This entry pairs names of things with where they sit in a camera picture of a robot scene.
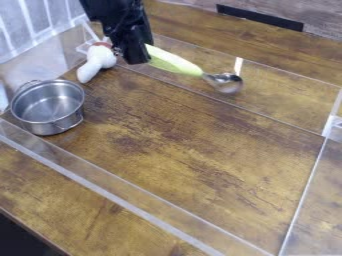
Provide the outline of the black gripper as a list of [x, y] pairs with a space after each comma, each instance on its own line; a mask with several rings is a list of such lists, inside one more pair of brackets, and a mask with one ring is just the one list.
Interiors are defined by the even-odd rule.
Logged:
[[153, 36], [141, 0], [78, 0], [88, 18], [99, 21], [104, 35], [120, 48], [129, 65], [151, 59], [145, 45], [153, 44]]

